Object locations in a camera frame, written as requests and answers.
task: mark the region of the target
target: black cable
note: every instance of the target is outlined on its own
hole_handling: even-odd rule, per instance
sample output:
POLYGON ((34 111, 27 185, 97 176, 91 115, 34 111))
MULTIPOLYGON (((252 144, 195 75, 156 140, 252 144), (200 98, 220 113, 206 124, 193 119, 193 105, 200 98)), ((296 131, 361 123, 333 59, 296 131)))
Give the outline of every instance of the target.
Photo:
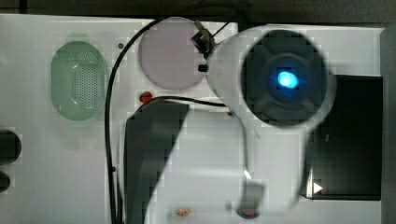
MULTIPOLYGON (((198 8, 204 8, 204 7, 225 7, 232 9, 236 11, 241 17, 247 21, 248 18, 246 15, 241 12, 238 8, 232 7, 230 5, 222 5, 222 4, 211 4, 211 5, 203 5, 203 6, 195 6, 191 8, 186 8, 183 11, 189 11, 193 9, 198 9, 198 8)), ((109 194, 110 194, 110 213, 111 213, 111 223, 112 224, 120 224, 122 222, 122 218, 118 217, 122 216, 122 199, 120 196, 120 193, 118 193, 118 201, 119 201, 119 207, 118 210, 119 212, 116 212, 116 199, 115 199, 115 190, 114 190, 114 177, 113 177, 113 172, 115 171, 115 168, 113 167, 113 161, 112 161, 112 156, 111 156, 111 139, 110 139, 110 104, 111 104, 111 94, 113 91, 113 84, 114 84, 114 79, 117 74, 117 70, 120 67, 120 63, 122 62, 123 57, 125 54, 128 52, 129 48, 132 46, 132 44, 139 38, 143 33, 145 33, 147 30, 149 30, 152 26, 158 24, 161 21, 164 21, 168 19, 171 16, 167 16, 161 20, 156 20, 152 21, 145 27, 143 27, 141 30, 135 34, 132 39, 127 43, 127 45, 122 49, 119 57, 117 58, 116 62, 114 63, 113 69, 111 70, 110 78, 108 81, 107 85, 107 92, 106 92, 106 103, 105 103, 105 141, 106 141, 106 160, 107 160, 107 175, 108 175, 108 189, 109 189, 109 194)), ((190 101, 194 102, 196 104, 203 104, 203 105, 213 105, 213 106, 225 106, 224 104, 218 104, 218 103, 210 103, 210 102, 205 102, 205 101, 200 101, 200 100, 194 100, 191 98, 186 98, 186 97, 176 97, 176 96, 162 96, 162 97, 157 97, 155 99, 169 99, 169 100, 182 100, 182 101, 190 101)))
POLYGON ((113 160, 111 156, 111 139, 110 139, 110 103, 111 103, 111 93, 113 91, 114 79, 117 74, 117 70, 120 66, 120 63, 132 46, 132 44, 136 41, 136 39, 145 33, 149 28, 156 25, 162 20, 152 21, 143 29, 137 32, 134 37, 128 42, 128 44, 123 48, 116 62, 114 63, 113 69, 111 70, 110 79, 107 85, 107 93, 106 93, 106 104, 105 104, 105 141, 106 141, 106 157, 107 157, 107 175, 108 175, 108 189, 110 193, 110 213, 111 213, 111 223, 117 224, 117 215, 116 215, 116 199, 114 197, 114 179, 113 179, 113 160))
POLYGON ((232 18, 230 18, 223 26, 221 26, 213 35, 212 37, 215 37, 215 35, 217 35, 220 31, 222 31, 228 24, 230 24, 230 22, 233 21, 233 19, 235 19, 237 16, 237 14, 235 14, 232 18))
POLYGON ((178 100, 178 101, 192 102, 192 103, 200 104, 200 105, 211 105, 211 106, 218 106, 218 107, 226 107, 225 104, 208 102, 208 101, 202 101, 202 100, 196 100, 196 99, 192 99, 192 98, 189 98, 189 97, 183 97, 183 96, 157 96, 157 97, 152 98, 150 100, 150 102, 153 102, 153 101, 156 101, 156 100, 178 100))

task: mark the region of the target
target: white countertop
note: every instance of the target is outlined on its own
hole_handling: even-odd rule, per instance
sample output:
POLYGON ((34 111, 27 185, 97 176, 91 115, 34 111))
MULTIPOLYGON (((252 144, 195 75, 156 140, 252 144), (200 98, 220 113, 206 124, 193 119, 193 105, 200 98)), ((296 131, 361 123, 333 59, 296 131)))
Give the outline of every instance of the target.
MULTIPOLYGON (((84 38, 102 52, 111 69, 120 53, 118 44, 126 44, 149 22, 0 15, 0 127, 15 132, 22 141, 21 157, 0 166, 12 179, 11 187, 0 194, 0 223, 109 223, 104 110, 85 121, 62 117, 50 99, 50 63, 56 50, 68 40, 84 38)), ((213 22, 208 27, 215 31, 221 25, 213 22)), ((237 32, 236 24, 230 25, 217 36, 218 41, 237 32)), ((188 91, 158 90, 143 78, 136 50, 134 45, 124 58, 113 89, 113 149, 120 128, 139 106, 140 92, 215 97, 205 79, 188 91)), ((373 224, 380 223, 380 218, 380 202, 308 201, 299 203, 286 217, 247 222, 373 224)))

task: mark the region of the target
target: gray plastic piece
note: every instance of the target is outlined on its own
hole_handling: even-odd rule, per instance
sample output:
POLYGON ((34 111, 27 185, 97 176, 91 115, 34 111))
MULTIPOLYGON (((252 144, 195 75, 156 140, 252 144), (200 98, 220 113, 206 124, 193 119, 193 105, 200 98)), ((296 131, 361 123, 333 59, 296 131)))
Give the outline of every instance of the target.
POLYGON ((384 30, 381 76, 384 78, 384 129, 382 154, 382 224, 396 223, 396 25, 384 30))

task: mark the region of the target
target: black knob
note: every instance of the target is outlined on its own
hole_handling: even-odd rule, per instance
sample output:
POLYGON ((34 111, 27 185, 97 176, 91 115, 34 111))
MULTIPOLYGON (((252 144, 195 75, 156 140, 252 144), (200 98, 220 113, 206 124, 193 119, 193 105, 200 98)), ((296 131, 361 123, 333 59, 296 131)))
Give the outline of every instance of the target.
POLYGON ((0 193, 7 190, 11 185, 9 176, 0 171, 0 193))
POLYGON ((10 164, 20 155, 20 138, 12 131, 0 130, 0 165, 10 164))
POLYGON ((200 64, 198 65, 198 71, 200 72, 207 72, 207 70, 209 70, 209 66, 207 66, 207 64, 200 64))

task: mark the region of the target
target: blue light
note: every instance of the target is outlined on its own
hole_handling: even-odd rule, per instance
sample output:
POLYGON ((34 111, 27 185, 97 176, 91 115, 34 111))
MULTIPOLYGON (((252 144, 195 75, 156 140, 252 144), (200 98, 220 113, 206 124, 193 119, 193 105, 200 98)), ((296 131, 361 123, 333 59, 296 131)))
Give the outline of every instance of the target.
POLYGON ((294 89, 298 85, 298 78, 293 73, 281 72, 277 76, 277 81, 283 87, 294 89))

